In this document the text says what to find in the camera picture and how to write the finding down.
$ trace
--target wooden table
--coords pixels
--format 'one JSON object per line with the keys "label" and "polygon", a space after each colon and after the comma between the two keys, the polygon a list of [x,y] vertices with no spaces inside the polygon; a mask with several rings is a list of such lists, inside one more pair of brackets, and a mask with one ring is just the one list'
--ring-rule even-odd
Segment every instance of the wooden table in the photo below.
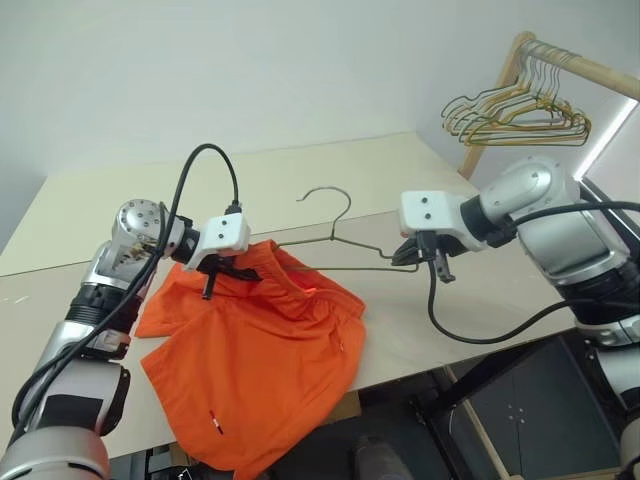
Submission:
{"label": "wooden table", "polygon": [[[259,241],[284,242],[325,235],[322,224],[261,234]],[[402,239],[395,213],[349,219],[339,223],[340,236],[373,243],[393,252]],[[327,242],[288,249],[308,265],[385,266],[375,253]],[[0,321],[5,343],[0,349],[0,442],[11,432],[10,407],[15,392],[32,371],[53,325],[66,313],[86,269],[86,263],[0,277]],[[152,291],[166,275],[170,261],[159,267]],[[438,285],[437,315],[448,329],[461,335],[488,337],[510,330],[531,314],[559,299],[523,254],[518,242],[450,260],[457,280]],[[416,372],[496,351],[572,326],[570,312],[556,312],[511,341],[493,346],[467,345],[449,340],[429,323],[426,314],[428,272],[326,272],[367,304],[367,340],[352,389],[360,389]],[[124,360],[132,383],[124,416],[105,437],[110,456],[118,456],[171,442],[174,437],[140,359],[163,339],[135,339]]]}

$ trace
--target black cable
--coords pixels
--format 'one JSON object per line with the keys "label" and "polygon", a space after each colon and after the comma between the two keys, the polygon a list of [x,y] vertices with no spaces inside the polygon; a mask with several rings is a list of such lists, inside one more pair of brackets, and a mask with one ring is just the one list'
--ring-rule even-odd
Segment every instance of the black cable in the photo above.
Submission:
{"label": "black cable", "polygon": [[[229,169],[229,174],[231,175],[231,181],[233,183],[233,200],[231,202],[231,206],[235,208],[239,208],[240,202],[238,199],[238,181],[236,178],[235,171],[233,169],[233,165],[231,165],[231,161],[229,160],[229,157],[227,156],[227,154],[220,147],[212,143],[205,143],[196,147],[193,150],[193,152],[191,152],[191,154],[187,158],[187,161],[185,162],[182,168],[182,172],[180,174],[180,178],[178,179],[178,184],[176,186],[176,191],[173,196],[171,210],[169,212],[169,217],[167,219],[166,225],[165,225],[165,207],[164,207],[164,204],[160,205],[161,223],[160,223],[160,235],[158,238],[157,247],[154,250],[153,254],[149,257],[147,262],[145,262],[145,265],[143,266],[142,270],[138,272],[136,277],[134,277],[134,280],[130,284],[129,288],[125,293],[125,296],[122,298],[120,303],[118,303],[118,305],[92,330],[92,332],[89,335],[87,335],[82,340],[80,340],[79,342],[71,346],[68,350],[60,353],[53,359],[49,360],[42,367],[37,369],[29,377],[29,379],[27,379],[25,384],[22,386],[22,388],[18,392],[18,396],[22,396],[22,400],[24,400],[24,397],[26,396],[30,388],[47,371],[51,369],[50,375],[42,382],[42,384],[39,386],[36,392],[34,392],[33,396],[29,400],[29,403],[23,410],[22,417],[18,418],[17,422],[15,423],[15,429],[9,440],[9,445],[11,445],[20,436],[24,434],[29,421],[31,420],[38,406],[40,405],[44,395],[46,394],[47,390],[49,389],[53,381],[56,379],[56,377],[60,374],[60,372],[75,357],[81,354],[82,350],[89,344],[91,340],[97,337],[100,334],[100,332],[102,332],[109,326],[109,323],[111,323],[111,321],[120,313],[120,310],[122,310],[122,308],[124,308],[124,306],[128,304],[134,298],[134,296],[138,293],[138,291],[147,283],[147,281],[155,271],[156,266],[160,258],[162,258],[162,255],[166,249],[169,236],[171,234],[171,229],[173,228],[173,223],[177,215],[178,206],[180,204],[180,197],[182,196],[182,190],[184,188],[184,184],[189,174],[189,169],[191,168],[191,165],[193,164],[194,160],[198,157],[198,155],[202,151],[207,149],[215,150],[216,152],[218,152],[220,156],[224,159],[225,163],[227,164],[227,167]],[[19,416],[21,403],[22,403],[21,401],[18,402],[18,397],[16,397],[16,401],[14,402],[14,408],[12,408],[12,419],[14,417],[15,410],[17,410],[17,416]]]}
{"label": "black cable", "polygon": [[635,210],[640,212],[640,203],[635,202],[597,202],[597,203],[576,203],[573,205],[563,205],[561,207],[545,208],[537,212],[528,213],[516,220],[513,220],[509,225],[517,227],[523,223],[530,222],[542,217],[548,217],[550,215],[558,215],[561,213],[569,212],[582,212],[585,210]]}
{"label": "black cable", "polygon": [[429,285],[429,297],[428,297],[428,300],[427,300],[427,312],[429,314],[429,319],[431,320],[431,323],[433,324],[433,326],[436,327],[436,329],[440,333],[442,333],[443,335],[445,335],[445,336],[447,336],[447,337],[449,337],[449,338],[451,338],[453,340],[457,340],[458,342],[471,343],[471,344],[474,344],[474,345],[491,345],[493,343],[504,342],[506,340],[509,340],[509,339],[515,337],[519,333],[524,332],[527,328],[531,327],[532,325],[534,325],[538,321],[542,320],[547,315],[555,312],[556,310],[560,310],[561,308],[566,308],[566,307],[572,307],[572,306],[575,306],[575,305],[584,305],[584,304],[593,303],[593,304],[598,304],[598,305],[609,305],[609,306],[612,306],[612,307],[621,307],[621,308],[634,308],[634,307],[638,308],[639,307],[639,304],[637,304],[637,303],[607,302],[607,301],[599,302],[597,300],[588,299],[588,298],[577,298],[577,299],[573,299],[573,300],[563,300],[562,302],[554,303],[553,305],[549,305],[548,307],[543,308],[538,313],[536,313],[531,318],[529,318],[526,322],[522,323],[521,325],[519,325],[518,327],[514,328],[510,332],[505,333],[504,335],[500,335],[498,337],[493,337],[493,338],[467,338],[467,337],[462,337],[462,336],[456,335],[455,333],[452,333],[449,330],[447,330],[446,328],[444,328],[442,325],[440,325],[440,323],[436,319],[435,312],[433,311],[434,302],[435,302],[435,298],[436,298],[436,284],[438,282],[437,276],[436,276],[436,267],[435,267],[433,261],[428,261],[427,264],[429,265],[429,278],[430,278],[430,282],[431,282],[430,285]]}

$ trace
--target metal hanger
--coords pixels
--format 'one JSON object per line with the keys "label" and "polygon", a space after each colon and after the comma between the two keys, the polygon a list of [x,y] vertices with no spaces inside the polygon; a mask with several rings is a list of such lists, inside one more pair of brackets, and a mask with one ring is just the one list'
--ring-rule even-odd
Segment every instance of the metal hanger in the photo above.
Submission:
{"label": "metal hanger", "polygon": [[[315,187],[309,190],[302,198],[298,199],[298,202],[304,202],[309,195],[313,192],[317,192],[319,190],[334,190],[336,192],[340,192],[347,198],[347,207],[333,220],[331,223],[331,234],[326,237],[319,238],[309,238],[306,240],[296,240],[293,242],[282,242],[278,243],[277,247],[286,247],[290,245],[304,245],[308,243],[319,243],[319,242],[340,242],[346,243],[347,245],[353,245],[354,247],[366,248],[367,250],[373,250],[378,253],[380,258],[384,258],[385,260],[391,260],[393,255],[385,255],[380,247],[376,247],[375,245],[368,245],[366,243],[354,242],[353,240],[348,240],[346,238],[336,236],[336,223],[342,217],[344,217],[349,209],[351,208],[351,195],[347,193],[340,187],[336,187],[333,185],[326,185],[322,187]],[[389,267],[285,267],[286,270],[368,270],[368,271],[377,271],[377,272],[403,272],[403,273],[414,273],[418,271],[418,264],[415,265],[415,268],[412,270],[406,270],[403,268],[389,268]]]}
{"label": "metal hanger", "polygon": [[[483,99],[463,116],[455,118],[448,128],[465,145],[582,145],[591,130],[591,122],[568,102],[558,98],[560,66],[549,65],[530,56],[536,50],[551,51],[560,56],[561,64],[576,55],[563,49],[529,41],[520,57],[520,78],[524,88],[507,89]],[[529,119],[529,114],[545,111],[551,118]]]}

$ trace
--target white wall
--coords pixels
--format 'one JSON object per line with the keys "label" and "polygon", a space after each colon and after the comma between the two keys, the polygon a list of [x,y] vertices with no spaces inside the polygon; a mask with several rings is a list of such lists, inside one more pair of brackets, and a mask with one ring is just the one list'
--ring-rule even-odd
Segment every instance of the white wall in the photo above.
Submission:
{"label": "white wall", "polygon": [[[640,202],[640,107],[622,125],[618,134],[587,172],[612,200]],[[640,225],[640,214],[630,214]]]}
{"label": "white wall", "polygon": [[[238,153],[415,130],[458,165],[440,109],[493,85],[527,29],[640,65],[638,0],[1,2],[2,173],[176,161],[203,141]],[[562,92],[594,134],[620,103],[570,77]],[[474,181],[522,154],[488,152]],[[0,209],[20,215],[6,192]]]}

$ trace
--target wire hanger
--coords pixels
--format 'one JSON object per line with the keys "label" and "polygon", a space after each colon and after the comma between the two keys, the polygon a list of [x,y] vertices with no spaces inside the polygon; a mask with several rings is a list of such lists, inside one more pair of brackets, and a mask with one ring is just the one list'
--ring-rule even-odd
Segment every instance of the wire hanger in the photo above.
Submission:
{"label": "wire hanger", "polygon": [[[341,238],[336,236],[336,223],[342,217],[344,217],[347,212],[351,209],[351,195],[347,193],[340,187],[336,187],[333,185],[326,185],[322,187],[315,187],[309,190],[302,198],[296,200],[298,202],[304,202],[309,195],[313,192],[317,192],[319,190],[334,190],[336,192],[340,192],[347,198],[347,207],[336,217],[331,223],[331,234],[326,237],[319,238],[309,238],[306,240],[296,240],[293,242],[282,242],[277,244],[277,247],[286,247],[290,245],[304,245],[308,243],[319,243],[319,242],[340,242],[346,243],[347,245],[353,245],[354,247],[366,248],[368,250],[373,250],[378,253],[380,258],[384,258],[385,260],[390,260],[393,258],[393,255],[385,255],[380,247],[376,247],[375,245],[368,245],[366,243],[354,242],[353,240],[348,240],[346,238]],[[368,271],[377,271],[377,272],[403,272],[403,273],[414,273],[418,271],[418,264],[415,265],[415,268],[412,270],[406,270],[403,268],[389,268],[389,267],[287,267],[287,270],[368,270]]]}

